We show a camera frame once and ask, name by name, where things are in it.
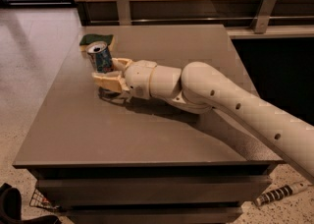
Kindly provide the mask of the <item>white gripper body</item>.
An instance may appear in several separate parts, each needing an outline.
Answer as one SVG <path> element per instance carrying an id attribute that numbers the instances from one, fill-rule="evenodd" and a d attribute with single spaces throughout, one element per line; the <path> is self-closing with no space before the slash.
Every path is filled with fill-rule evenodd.
<path id="1" fill-rule="evenodd" d="M 150 77 L 156 67 L 156 62 L 140 60 L 126 68 L 124 76 L 131 96 L 141 99 L 150 98 Z"/>

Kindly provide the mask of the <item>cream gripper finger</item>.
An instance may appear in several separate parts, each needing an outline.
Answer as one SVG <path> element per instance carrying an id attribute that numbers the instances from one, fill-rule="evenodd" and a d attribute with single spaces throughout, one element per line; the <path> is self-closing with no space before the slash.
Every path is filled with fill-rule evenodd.
<path id="1" fill-rule="evenodd" d="M 94 82 L 101 88 L 118 93 L 123 97 L 130 97 L 131 90 L 127 86 L 124 73 L 122 71 L 113 71 L 108 73 L 92 73 Z"/>
<path id="2" fill-rule="evenodd" d="M 129 58 L 113 58 L 112 59 L 114 71 L 124 72 L 132 63 L 133 63 L 133 60 Z"/>

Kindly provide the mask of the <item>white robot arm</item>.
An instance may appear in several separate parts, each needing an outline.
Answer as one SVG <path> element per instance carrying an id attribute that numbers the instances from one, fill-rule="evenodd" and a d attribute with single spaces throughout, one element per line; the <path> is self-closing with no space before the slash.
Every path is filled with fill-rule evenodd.
<path id="1" fill-rule="evenodd" d="M 111 72 L 92 74 L 98 86 L 127 97 L 161 99 L 194 114 L 216 108 L 314 181 L 314 128 L 244 90 L 214 67 L 191 62 L 180 69 L 128 58 L 115 58 L 112 63 Z"/>

